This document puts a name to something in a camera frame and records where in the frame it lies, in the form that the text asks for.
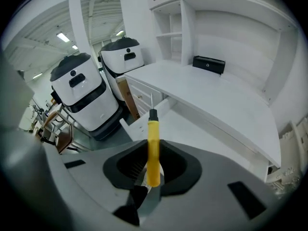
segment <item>metal shaft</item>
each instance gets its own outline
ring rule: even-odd
[[[153,105],[153,93],[151,92],[151,108],[154,109],[154,105]]]

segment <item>white pillar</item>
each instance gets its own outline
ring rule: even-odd
[[[99,63],[99,61],[98,61],[98,59],[97,59],[97,56],[96,56],[96,54],[95,54],[93,45],[90,45],[90,48],[91,48],[92,55],[93,55],[93,57],[94,57],[94,62],[96,63],[97,67],[100,68],[101,65],[100,65],[100,63]]]
[[[81,53],[91,55],[94,60],[83,23],[81,2],[80,0],[68,0],[68,4],[76,45]]]

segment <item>yellow handle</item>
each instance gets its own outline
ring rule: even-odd
[[[158,121],[149,121],[148,134],[148,167],[147,167],[147,183],[152,187],[160,184],[160,167],[159,167],[159,129]]]

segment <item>black rubber mount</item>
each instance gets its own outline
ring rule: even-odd
[[[108,158],[103,165],[103,173],[115,187],[131,190],[147,157],[148,141],[142,140],[132,148]],[[186,193],[201,177],[199,160],[164,140],[160,141],[159,161],[165,178],[161,196]]]

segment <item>ceiling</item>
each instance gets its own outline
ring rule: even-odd
[[[115,37],[124,30],[120,0],[84,0],[81,8],[90,43]]]
[[[82,15],[91,44],[109,39],[124,30],[120,0],[83,0]],[[56,34],[64,33],[65,43]],[[15,70],[25,71],[25,81],[50,67],[56,66],[66,55],[79,53],[75,45],[68,1],[62,2],[36,17],[10,42],[4,51]]]

